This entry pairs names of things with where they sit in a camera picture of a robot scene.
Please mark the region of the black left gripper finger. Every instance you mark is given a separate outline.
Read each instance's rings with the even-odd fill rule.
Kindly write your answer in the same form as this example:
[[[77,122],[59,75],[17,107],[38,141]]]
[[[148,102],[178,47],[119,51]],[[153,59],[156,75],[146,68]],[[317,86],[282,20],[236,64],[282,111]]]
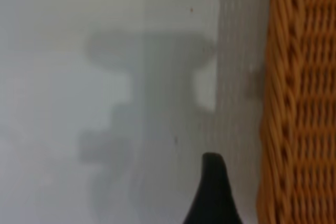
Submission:
[[[203,154],[201,180],[184,223],[242,223],[220,154]]]

